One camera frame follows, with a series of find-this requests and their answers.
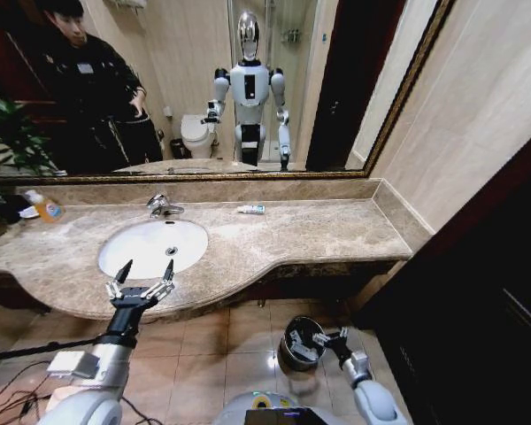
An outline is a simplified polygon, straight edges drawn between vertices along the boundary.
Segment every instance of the gold mirror frame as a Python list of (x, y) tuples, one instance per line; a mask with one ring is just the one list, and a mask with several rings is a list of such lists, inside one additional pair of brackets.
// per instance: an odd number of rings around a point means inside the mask
[(437, 0), (427, 28), (421, 37), (417, 49), (396, 96), (383, 121), (380, 132), (373, 144), (366, 164), (358, 171), (292, 171), (292, 172), (256, 172), (256, 173), (216, 173), (216, 174), (146, 174), (146, 175), (75, 175), (66, 177), (3, 177), (0, 186), (45, 186), (62, 184), (126, 184), (126, 183), (167, 183), (167, 182), (200, 182), (224, 180), (302, 180), (302, 179), (354, 179), (367, 178), (373, 171), (383, 147), (396, 125), (419, 74), (427, 61), (438, 35), (443, 28), (452, 5), (456, 0)]

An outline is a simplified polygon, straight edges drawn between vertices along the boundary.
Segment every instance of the sink basin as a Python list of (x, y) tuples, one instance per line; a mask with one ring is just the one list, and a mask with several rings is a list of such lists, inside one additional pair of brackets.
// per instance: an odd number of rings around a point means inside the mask
[(100, 251), (100, 269), (114, 277), (134, 260), (128, 279), (153, 279), (163, 276), (171, 259), (180, 272), (201, 259), (208, 246), (203, 228), (190, 221), (150, 221), (121, 230)]

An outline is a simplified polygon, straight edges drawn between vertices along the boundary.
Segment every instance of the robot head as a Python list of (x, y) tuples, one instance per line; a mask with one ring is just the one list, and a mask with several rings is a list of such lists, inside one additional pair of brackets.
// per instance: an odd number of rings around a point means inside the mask
[(238, 20), (238, 35), (244, 60), (255, 60), (258, 55), (258, 18), (252, 12), (243, 12)]

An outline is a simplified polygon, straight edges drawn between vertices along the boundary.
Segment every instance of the faucet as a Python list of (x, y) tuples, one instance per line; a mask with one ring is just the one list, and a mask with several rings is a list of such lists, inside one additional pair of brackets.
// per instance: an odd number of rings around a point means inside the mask
[(181, 214), (185, 209), (181, 206), (171, 205), (169, 199), (161, 193), (157, 193), (152, 199), (148, 201), (148, 208), (151, 209), (150, 217), (152, 219), (165, 219), (172, 214)]

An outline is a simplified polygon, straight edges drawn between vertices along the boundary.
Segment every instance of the orange bottle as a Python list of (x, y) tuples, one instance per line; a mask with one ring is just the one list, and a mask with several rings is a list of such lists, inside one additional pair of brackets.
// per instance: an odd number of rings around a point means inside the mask
[(40, 195), (35, 190), (28, 190), (26, 192), (27, 199), (31, 202), (42, 220), (46, 223), (54, 223), (59, 220), (65, 210), (60, 205), (57, 205), (52, 200), (46, 198), (44, 195)]

